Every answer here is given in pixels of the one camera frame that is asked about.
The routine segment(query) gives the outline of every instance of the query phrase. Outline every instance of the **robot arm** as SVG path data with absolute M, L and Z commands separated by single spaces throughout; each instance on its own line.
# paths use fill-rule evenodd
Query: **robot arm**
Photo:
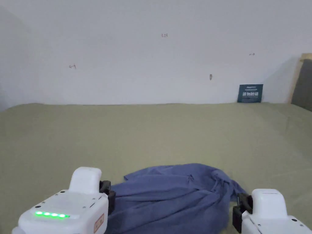
M 312 234 L 294 216 L 287 215 L 283 195 L 275 189 L 239 194 L 233 207 L 233 226 L 242 234 Z
M 69 189 L 24 212 L 12 234 L 103 234 L 115 207 L 115 192 L 109 181 L 100 181 L 101 174 L 98 168 L 75 170 Z

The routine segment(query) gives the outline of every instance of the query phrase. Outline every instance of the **blue fabric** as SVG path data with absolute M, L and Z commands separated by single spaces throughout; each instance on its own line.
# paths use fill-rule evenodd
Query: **blue fabric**
M 112 186 L 116 207 L 108 234 L 218 234 L 227 226 L 230 201 L 244 192 L 223 171 L 196 163 L 150 167 L 124 178 Z

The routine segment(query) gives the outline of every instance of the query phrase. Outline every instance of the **dark blue sign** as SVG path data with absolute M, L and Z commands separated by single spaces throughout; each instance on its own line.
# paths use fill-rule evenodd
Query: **dark blue sign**
M 261 102 L 263 85 L 240 85 L 237 102 Z

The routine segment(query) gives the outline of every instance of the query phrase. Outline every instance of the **sign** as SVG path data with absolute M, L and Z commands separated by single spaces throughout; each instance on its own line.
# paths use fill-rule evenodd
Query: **sign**
M 104 223 L 105 215 L 102 214 L 102 216 L 95 222 L 93 233 L 96 233 L 96 231 L 100 228 L 100 226 Z
M 240 85 L 237 102 L 261 102 L 263 85 Z

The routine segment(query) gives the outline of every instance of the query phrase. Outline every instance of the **led indicator strip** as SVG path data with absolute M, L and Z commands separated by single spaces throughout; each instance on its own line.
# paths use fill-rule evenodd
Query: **led indicator strip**
M 42 212 L 42 211 L 36 211 L 36 216 L 44 216 L 44 217 L 49 217 L 49 218 L 69 218 L 70 217 L 70 215 Z

